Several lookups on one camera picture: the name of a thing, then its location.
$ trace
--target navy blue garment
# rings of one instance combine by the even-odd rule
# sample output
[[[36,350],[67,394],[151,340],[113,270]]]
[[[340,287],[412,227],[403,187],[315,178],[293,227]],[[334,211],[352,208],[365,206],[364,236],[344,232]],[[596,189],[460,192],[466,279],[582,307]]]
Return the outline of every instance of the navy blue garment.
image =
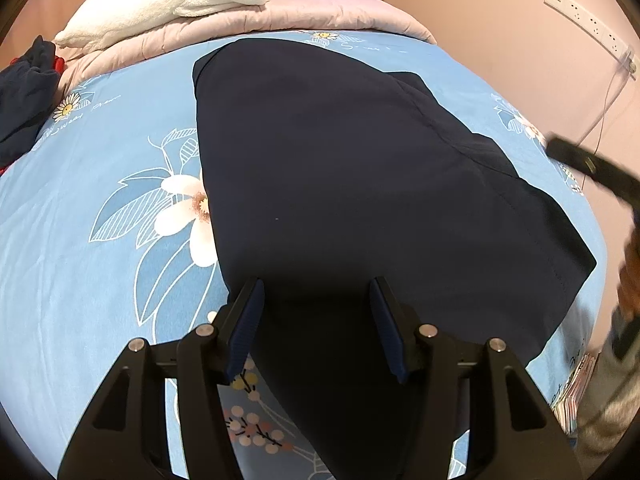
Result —
[[[416,75],[245,39],[193,77],[230,300],[249,276],[266,286],[252,357],[337,480],[395,479],[420,388],[388,370],[369,280],[385,276],[422,322],[460,339],[503,338],[526,364],[593,256],[558,204]]]
[[[34,145],[49,117],[60,81],[56,46],[38,36],[31,48],[0,72],[0,168]]]

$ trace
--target person's arm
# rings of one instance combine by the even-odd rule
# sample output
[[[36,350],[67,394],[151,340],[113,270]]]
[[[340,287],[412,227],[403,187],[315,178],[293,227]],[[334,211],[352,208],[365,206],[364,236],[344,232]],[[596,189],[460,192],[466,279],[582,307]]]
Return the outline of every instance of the person's arm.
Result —
[[[626,245],[618,286],[619,307],[613,313],[609,337],[578,406],[575,452],[585,478],[616,447],[640,407],[640,367],[636,362],[620,362],[612,348],[613,338],[624,324],[640,316],[638,235],[636,229]]]

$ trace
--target metal screw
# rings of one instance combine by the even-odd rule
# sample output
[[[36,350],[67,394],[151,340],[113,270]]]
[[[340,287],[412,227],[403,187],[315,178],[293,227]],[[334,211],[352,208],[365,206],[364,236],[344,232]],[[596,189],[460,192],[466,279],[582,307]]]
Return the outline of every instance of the metal screw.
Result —
[[[433,325],[420,325],[418,332],[425,337],[436,337],[438,335],[438,329]]]
[[[129,341],[129,350],[132,352],[140,352],[145,347],[145,340],[142,338],[135,338]]]
[[[491,350],[495,350],[496,352],[503,352],[507,349],[507,343],[499,337],[491,339],[491,341],[489,341],[489,346],[491,347]]]
[[[213,334],[213,331],[214,331],[213,325],[210,325],[209,323],[198,325],[196,327],[196,334],[198,334],[200,337],[209,336]]]

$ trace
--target cable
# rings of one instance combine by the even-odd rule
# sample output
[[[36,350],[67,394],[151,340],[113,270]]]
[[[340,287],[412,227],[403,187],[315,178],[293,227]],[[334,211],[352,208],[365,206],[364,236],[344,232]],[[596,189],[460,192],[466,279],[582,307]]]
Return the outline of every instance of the cable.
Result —
[[[595,122],[589,127],[586,133],[578,140],[578,146],[580,146],[585,141],[585,139],[590,135],[593,129],[598,125],[598,123],[601,122],[600,133],[598,134],[598,143],[596,144],[596,149],[594,150],[593,153],[595,154],[598,152],[598,149],[600,147],[600,142],[602,141],[602,134],[604,132],[604,119],[607,115],[607,112],[609,111],[613,103],[616,102],[617,98],[620,97],[620,94],[622,94],[622,91],[626,88],[626,84],[629,82],[629,78],[631,77],[631,74],[636,72],[637,67],[636,67],[636,64],[633,62],[633,58],[634,58],[634,50],[633,50],[633,47],[630,46],[626,51],[624,59],[620,61],[620,65],[618,66],[616,71],[613,73],[613,76],[611,76],[611,81],[609,81],[609,86],[607,87],[607,93],[604,96],[604,106],[602,109],[602,113],[598,116]],[[616,95],[614,95],[611,102],[607,104],[607,100],[609,99],[609,91],[611,90],[611,85],[613,85],[613,81],[616,78],[616,75],[618,74],[618,72],[620,71],[620,68],[623,68],[625,70],[625,73],[626,73],[625,81],[624,83],[622,83],[622,85],[616,92]],[[581,189],[584,189],[584,184],[586,180],[587,180],[587,177],[585,175],[582,178],[582,185],[580,186]]]
[[[629,81],[629,76],[632,73],[636,72],[637,68],[636,68],[636,64],[633,62],[633,58],[634,58],[634,50],[633,50],[633,47],[630,46],[626,50],[625,57],[622,60],[619,61],[620,64],[618,65],[618,67],[616,68],[616,71],[613,73],[613,76],[611,77],[611,81],[609,82],[609,87],[607,88],[607,95],[604,98],[604,110],[598,116],[598,118],[595,121],[593,121],[591,126],[587,129],[586,133],[578,140],[578,146],[580,146],[580,144],[582,144],[584,142],[584,140],[589,136],[589,134],[593,131],[593,129],[596,126],[598,126],[598,123],[601,120],[604,120],[604,116],[606,115],[606,113],[609,111],[609,109],[611,108],[613,103],[616,102],[616,99],[618,97],[620,97],[620,94],[622,94],[622,91],[625,89],[626,83]],[[613,84],[613,80],[616,78],[616,75],[618,74],[620,68],[623,68],[626,71],[625,82],[622,85],[622,87],[618,90],[618,92],[616,93],[615,97],[607,105],[607,97],[609,95],[609,90],[610,90],[611,85]]]

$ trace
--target pink blanket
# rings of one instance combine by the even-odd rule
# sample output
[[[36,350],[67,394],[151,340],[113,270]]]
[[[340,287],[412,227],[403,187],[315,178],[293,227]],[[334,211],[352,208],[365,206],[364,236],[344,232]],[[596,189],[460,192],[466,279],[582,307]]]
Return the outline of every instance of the pink blanket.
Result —
[[[161,27],[127,38],[106,50],[83,54],[59,48],[67,61],[58,98],[91,77],[113,72],[190,44],[265,30],[363,30],[402,34],[435,44],[417,20],[381,0],[271,0],[264,6],[224,10],[202,18],[178,18]]]

